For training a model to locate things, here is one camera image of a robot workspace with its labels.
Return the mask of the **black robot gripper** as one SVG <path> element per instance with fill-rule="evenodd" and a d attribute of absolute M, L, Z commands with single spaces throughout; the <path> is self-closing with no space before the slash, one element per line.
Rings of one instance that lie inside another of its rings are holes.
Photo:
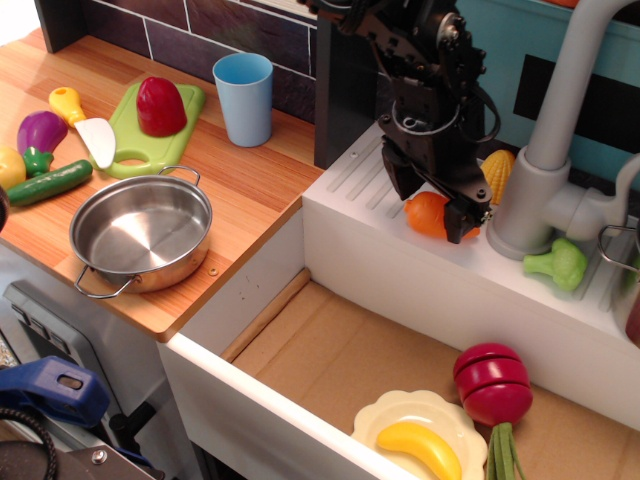
<path fill-rule="evenodd" d="M 485 111 L 495 104 L 477 81 L 462 83 L 458 98 L 438 81 L 390 81 L 394 100 L 378 119 L 385 170 L 401 200 L 431 184 L 450 200 L 444 207 L 447 241 L 463 237 L 489 217 L 491 188 L 476 160 L 479 145 L 495 137 Z"/>

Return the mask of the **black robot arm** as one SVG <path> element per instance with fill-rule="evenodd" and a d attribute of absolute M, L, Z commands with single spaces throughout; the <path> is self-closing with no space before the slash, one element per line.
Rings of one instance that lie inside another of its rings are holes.
<path fill-rule="evenodd" d="M 424 183 L 447 198 L 444 228 L 458 244 L 491 216 L 491 187 L 476 160 L 495 138 L 497 110 L 481 88 L 485 52 L 453 1 L 308 1 L 309 12 L 368 41 L 394 100 L 378 119 L 382 158 L 403 200 Z"/>

